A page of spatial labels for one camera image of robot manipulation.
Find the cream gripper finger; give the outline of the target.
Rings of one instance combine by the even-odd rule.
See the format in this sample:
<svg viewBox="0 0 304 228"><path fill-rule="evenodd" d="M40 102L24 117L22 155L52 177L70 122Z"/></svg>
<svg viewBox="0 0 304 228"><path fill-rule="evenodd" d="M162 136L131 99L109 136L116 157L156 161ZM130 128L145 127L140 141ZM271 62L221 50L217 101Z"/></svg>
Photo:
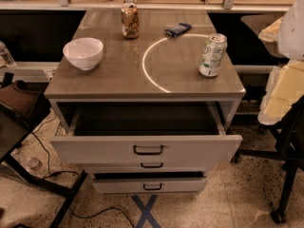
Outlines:
<svg viewBox="0 0 304 228"><path fill-rule="evenodd" d="M265 42L276 42L281 22L282 22L281 18L274 21L270 26L263 29L259 33L258 38Z"/></svg>
<svg viewBox="0 0 304 228"><path fill-rule="evenodd" d="M275 66L266 85L257 119L273 125L304 95L304 62L291 60L286 66Z"/></svg>

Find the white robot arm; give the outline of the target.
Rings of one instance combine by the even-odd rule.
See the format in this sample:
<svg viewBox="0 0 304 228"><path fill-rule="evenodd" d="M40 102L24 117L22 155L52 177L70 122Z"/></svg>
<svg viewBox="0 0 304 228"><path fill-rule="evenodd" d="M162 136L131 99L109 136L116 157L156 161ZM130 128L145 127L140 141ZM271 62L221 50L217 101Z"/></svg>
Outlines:
<svg viewBox="0 0 304 228"><path fill-rule="evenodd" d="M304 0L296 0L282 18L258 37L277 41L278 52L289 59L287 65L275 66L271 71L260 104L258 121L272 125L281 121L304 95Z"/></svg>

